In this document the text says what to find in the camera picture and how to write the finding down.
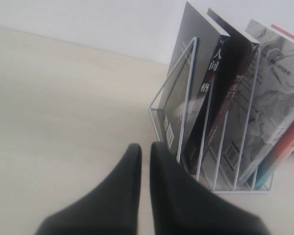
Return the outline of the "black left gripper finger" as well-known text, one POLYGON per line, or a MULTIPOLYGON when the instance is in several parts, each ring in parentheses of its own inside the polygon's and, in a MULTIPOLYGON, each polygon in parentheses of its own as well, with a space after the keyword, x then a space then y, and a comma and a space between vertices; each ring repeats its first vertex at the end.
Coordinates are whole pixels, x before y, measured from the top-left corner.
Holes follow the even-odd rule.
POLYGON ((91 192, 48 216, 38 235, 135 235, 141 191, 142 150, 131 143, 111 173, 91 192))

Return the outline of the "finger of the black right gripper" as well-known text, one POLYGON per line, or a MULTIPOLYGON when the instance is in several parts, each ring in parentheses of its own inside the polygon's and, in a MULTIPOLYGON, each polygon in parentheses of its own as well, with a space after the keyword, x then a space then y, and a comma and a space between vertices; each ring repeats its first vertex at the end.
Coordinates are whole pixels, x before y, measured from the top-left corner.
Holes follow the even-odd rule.
POLYGON ((157 235, 268 235, 260 217, 193 179, 163 142, 150 150, 150 196, 157 235))

